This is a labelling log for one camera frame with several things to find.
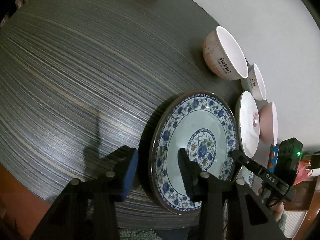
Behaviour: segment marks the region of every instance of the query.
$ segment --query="white plate with pink flower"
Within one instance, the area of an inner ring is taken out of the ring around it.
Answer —
[[[252,158],[257,151],[260,136],[260,121],[257,104],[248,91],[244,91],[236,104],[235,119],[239,142],[245,155]]]

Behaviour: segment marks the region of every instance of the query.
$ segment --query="pink bowl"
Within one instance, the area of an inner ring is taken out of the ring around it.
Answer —
[[[259,119],[261,141],[275,146],[278,140],[278,117],[274,102],[270,102],[260,109]]]

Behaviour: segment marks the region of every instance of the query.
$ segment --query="blue and white porcelain plate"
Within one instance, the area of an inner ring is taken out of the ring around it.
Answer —
[[[238,148],[236,123],[229,107],[213,93],[189,93],[174,101],[158,124],[150,151],[152,185],[163,206],[178,214],[199,212],[201,202],[193,203],[183,185],[180,148],[203,171],[229,178],[230,152]]]

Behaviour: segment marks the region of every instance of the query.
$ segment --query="red bag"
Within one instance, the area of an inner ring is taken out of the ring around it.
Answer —
[[[293,185],[296,185],[306,179],[310,178],[313,169],[307,169],[311,165],[310,161],[300,161],[298,165],[298,174]]]

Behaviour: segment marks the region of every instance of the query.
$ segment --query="gray wood grain table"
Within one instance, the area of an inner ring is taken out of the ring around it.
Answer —
[[[123,145],[139,149],[120,227],[198,223],[159,206],[148,152],[161,114],[204,89],[235,109],[239,81],[206,67],[201,44],[218,23],[192,0],[31,0],[0,31],[0,162],[52,202],[72,178],[97,177]]]

